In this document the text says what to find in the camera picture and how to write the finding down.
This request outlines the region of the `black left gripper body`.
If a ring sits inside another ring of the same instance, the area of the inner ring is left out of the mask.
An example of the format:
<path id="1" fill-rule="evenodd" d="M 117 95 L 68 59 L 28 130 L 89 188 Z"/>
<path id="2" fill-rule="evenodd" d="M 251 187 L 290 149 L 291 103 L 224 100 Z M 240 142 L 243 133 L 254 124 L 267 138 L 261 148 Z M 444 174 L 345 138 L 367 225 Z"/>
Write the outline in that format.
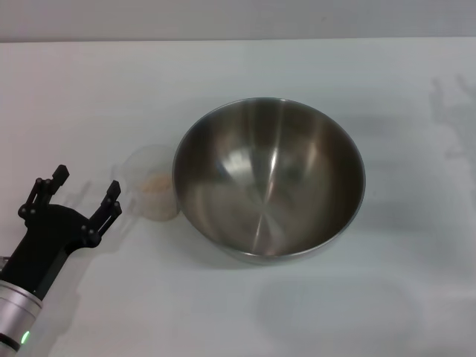
<path id="1" fill-rule="evenodd" d="M 19 216 L 27 233 L 1 271 L 1 280 L 43 300 L 69 255 L 97 247 L 101 236 L 88 218 L 61 205 L 23 205 Z"/>

